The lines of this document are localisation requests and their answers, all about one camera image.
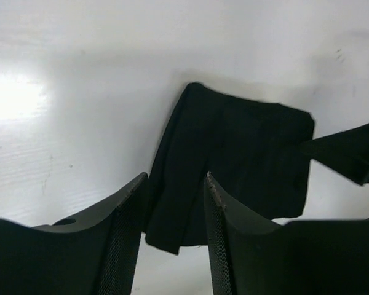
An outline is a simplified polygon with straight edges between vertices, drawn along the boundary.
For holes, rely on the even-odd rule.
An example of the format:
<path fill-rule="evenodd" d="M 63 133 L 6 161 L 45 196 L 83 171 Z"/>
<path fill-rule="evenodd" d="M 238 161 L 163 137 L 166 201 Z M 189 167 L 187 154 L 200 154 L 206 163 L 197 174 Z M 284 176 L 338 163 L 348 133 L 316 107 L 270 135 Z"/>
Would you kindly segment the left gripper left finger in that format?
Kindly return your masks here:
<path fill-rule="evenodd" d="M 52 225 L 0 218 L 0 294 L 130 294 L 148 175 Z"/>

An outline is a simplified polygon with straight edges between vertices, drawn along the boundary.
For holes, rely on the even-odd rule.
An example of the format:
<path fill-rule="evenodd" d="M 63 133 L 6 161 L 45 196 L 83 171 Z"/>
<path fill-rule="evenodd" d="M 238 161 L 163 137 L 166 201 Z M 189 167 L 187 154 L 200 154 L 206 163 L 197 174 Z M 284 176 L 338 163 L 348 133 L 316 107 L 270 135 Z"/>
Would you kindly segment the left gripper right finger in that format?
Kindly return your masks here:
<path fill-rule="evenodd" d="M 211 174 L 204 209 L 214 294 L 369 294 L 369 219 L 280 225 Z"/>

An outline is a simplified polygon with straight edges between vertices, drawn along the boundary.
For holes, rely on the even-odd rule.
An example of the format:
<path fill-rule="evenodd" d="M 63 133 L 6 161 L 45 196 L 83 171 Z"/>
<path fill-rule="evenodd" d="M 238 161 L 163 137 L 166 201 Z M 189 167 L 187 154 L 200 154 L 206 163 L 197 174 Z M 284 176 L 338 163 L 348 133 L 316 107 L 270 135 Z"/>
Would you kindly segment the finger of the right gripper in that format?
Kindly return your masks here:
<path fill-rule="evenodd" d="M 360 186 L 369 184 L 369 123 L 305 141 L 300 150 Z"/>

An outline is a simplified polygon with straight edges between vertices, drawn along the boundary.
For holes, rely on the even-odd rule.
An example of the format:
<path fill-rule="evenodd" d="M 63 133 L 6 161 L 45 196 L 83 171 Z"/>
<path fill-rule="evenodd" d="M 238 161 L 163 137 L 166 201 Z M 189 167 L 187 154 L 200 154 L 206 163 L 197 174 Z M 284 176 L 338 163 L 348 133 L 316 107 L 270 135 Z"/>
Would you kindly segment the black skirt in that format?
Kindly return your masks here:
<path fill-rule="evenodd" d="M 177 254 L 207 244 L 204 178 L 267 219 L 303 214 L 312 139 L 310 113 L 188 84 L 166 126 L 149 177 L 147 244 Z"/>

